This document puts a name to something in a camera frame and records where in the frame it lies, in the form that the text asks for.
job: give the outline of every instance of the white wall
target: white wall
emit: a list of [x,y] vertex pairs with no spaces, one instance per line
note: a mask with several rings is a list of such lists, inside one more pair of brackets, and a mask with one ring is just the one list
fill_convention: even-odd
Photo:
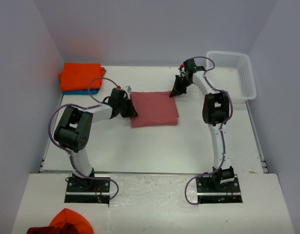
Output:
[[0,1],[0,234],[11,233],[48,142],[62,58],[31,0]]
[[248,53],[277,0],[35,0],[64,61],[179,65]]
[[268,168],[278,174],[300,234],[300,0],[279,0],[250,58],[257,89],[250,108]]

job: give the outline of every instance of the black mounting plate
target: black mounting plate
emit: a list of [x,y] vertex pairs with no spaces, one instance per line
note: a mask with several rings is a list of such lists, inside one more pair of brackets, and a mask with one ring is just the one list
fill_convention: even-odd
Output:
[[110,181],[108,180],[71,176],[66,178],[66,182],[65,203],[109,204],[110,202]]
[[198,202],[200,204],[242,203],[238,178],[233,182],[215,185],[211,176],[196,179]]

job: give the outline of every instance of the white platform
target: white platform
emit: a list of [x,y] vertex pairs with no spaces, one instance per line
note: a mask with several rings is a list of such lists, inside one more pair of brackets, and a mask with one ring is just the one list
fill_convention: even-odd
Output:
[[[64,203],[68,174],[31,174],[12,234],[48,226],[64,208],[83,215],[96,234],[293,234],[275,174],[239,174],[243,203],[186,203],[190,175],[112,175],[118,196],[104,204]],[[196,186],[189,186],[196,201]]]
[[[106,66],[105,77],[133,91],[171,90],[178,70],[175,67]],[[113,84],[104,81],[97,97],[110,95]],[[89,160],[98,172],[198,174],[212,170],[213,148],[209,129],[201,117],[204,96],[195,85],[187,94],[176,97],[178,126],[132,129],[130,120],[117,117],[92,126],[87,144]],[[95,102],[88,96],[64,96],[62,104],[89,106]],[[227,153],[235,173],[262,173],[249,114],[245,103],[234,105],[234,116],[227,124]],[[45,171],[71,171],[66,153],[50,144]]]

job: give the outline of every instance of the white plastic basket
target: white plastic basket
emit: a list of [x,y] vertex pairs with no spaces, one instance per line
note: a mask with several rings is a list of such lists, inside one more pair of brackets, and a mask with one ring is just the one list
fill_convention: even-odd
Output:
[[[256,97],[252,66],[247,55],[209,51],[206,56],[213,60],[216,65],[214,70],[207,73],[207,76],[217,88],[228,91],[231,99],[236,102]],[[206,68],[212,66],[211,61],[207,60]]]

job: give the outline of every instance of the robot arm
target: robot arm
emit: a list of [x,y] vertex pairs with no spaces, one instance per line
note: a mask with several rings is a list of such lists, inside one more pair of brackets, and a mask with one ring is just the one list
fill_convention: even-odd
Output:
[[[204,76],[205,68],[197,66],[193,58],[186,60],[179,68],[180,75],[176,75],[175,84],[170,97],[186,93],[187,86],[195,84],[205,95],[202,117],[211,133],[214,163],[213,170],[218,169],[222,163],[222,156],[225,151],[226,125],[222,124],[229,117],[229,99],[225,92],[213,89],[211,81],[206,80]],[[224,162],[219,171],[213,176],[217,184],[232,182],[234,180],[234,171],[226,153]]]
[[138,116],[130,98],[130,91],[129,86],[123,89],[114,88],[107,102],[87,111],[71,106],[65,108],[54,132],[54,139],[60,146],[71,150],[70,156],[73,158],[74,168],[77,168],[77,171],[73,171],[76,177],[84,178],[78,172],[84,176],[93,173],[85,147],[93,123],[114,118],[119,114],[122,117]]

